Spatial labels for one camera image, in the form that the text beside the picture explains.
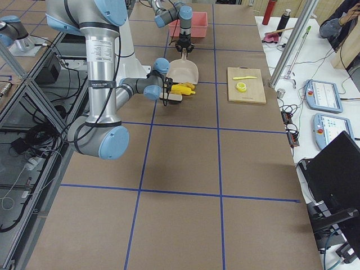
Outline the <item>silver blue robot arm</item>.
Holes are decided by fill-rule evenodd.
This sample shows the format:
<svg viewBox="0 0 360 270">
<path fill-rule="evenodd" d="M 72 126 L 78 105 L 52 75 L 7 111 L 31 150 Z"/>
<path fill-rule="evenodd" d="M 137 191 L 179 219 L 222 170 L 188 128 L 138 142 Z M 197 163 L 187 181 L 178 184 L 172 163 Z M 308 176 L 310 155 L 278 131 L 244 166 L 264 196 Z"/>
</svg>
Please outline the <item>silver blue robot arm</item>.
<svg viewBox="0 0 360 270">
<path fill-rule="evenodd" d="M 80 116 L 69 127 L 67 140 L 83 155 L 114 160 L 125 153 L 129 132 L 117 110 L 134 94 L 157 100 L 171 89 L 167 77 L 170 63 L 158 58 L 145 78 L 116 82 L 121 48 L 120 27 L 128 18 L 124 1 L 46 1 L 47 23 L 64 33 L 85 37 L 89 115 Z"/>
<path fill-rule="evenodd" d="M 174 21 L 179 24 L 179 38 L 175 42 L 175 48 L 181 56 L 187 56 L 194 49 L 194 44 L 191 42 L 192 8 L 181 1 L 169 2 L 172 7 L 165 9 L 161 1 L 147 1 L 147 4 L 139 1 L 140 4 L 154 11 L 154 21 L 158 28 L 163 28 Z"/>
</svg>

